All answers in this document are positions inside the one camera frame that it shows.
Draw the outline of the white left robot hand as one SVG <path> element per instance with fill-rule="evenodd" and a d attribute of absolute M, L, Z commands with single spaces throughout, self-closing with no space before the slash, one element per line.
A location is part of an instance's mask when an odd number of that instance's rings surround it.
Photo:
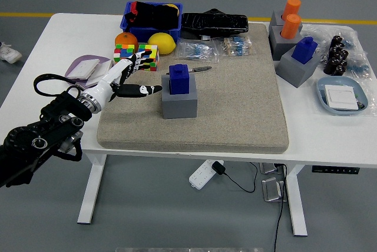
<path fill-rule="evenodd" d="M 151 51 L 137 52 L 130 57 L 120 60 L 94 87 L 86 89 L 80 95 L 80 101 L 86 105 L 93 114 L 99 113 L 106 103 L 115 97 L 141 98 L 160 92 L 160 85 L 125 84 L 125 80 L 138 70 L 146 69 L 153 61 L 146 56 Z"/>

